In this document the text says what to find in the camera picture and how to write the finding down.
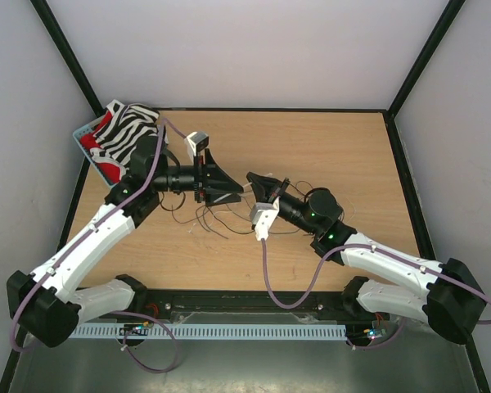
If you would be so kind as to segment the white zip tie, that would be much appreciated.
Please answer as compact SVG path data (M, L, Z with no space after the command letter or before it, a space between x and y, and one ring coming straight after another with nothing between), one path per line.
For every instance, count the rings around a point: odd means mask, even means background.
M249 193L249 192L253 192L253 189L252 189L252 184L251 183L247 183L243 186L243 193L246 194L246 193Z

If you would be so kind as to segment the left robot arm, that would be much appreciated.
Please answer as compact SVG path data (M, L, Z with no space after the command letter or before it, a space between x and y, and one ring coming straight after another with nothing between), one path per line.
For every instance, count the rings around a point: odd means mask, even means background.
M191 165L173 166L164 139L138 140L126 175L111 188L91 221L61 250L31 273L14 272L7 280L7 299L15 325L47 347L64 342L81 324L123 311L129 317L147 306L144 284L121 274L106 284L80 289L79 284L103 256L134 231L160 204L160 194L192 192L196 202L216 206L235 203L243 187L221 169L208 148L205 133L185 139Z

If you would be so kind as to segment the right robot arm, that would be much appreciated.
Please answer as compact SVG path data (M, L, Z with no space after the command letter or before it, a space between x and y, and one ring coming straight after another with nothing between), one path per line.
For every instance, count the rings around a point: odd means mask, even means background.
M311 247L322 262L362 269L386 280L353 279L341 299L348 317L384 312L426 323L455 344L471 339L486 301L463 262L426 260L372 240L341 220L343 209L325 187L313 188L298 199L287 192L288 179L253 172L246 178L256 200L250 218L257 240L266 242L280 217L312 235Z

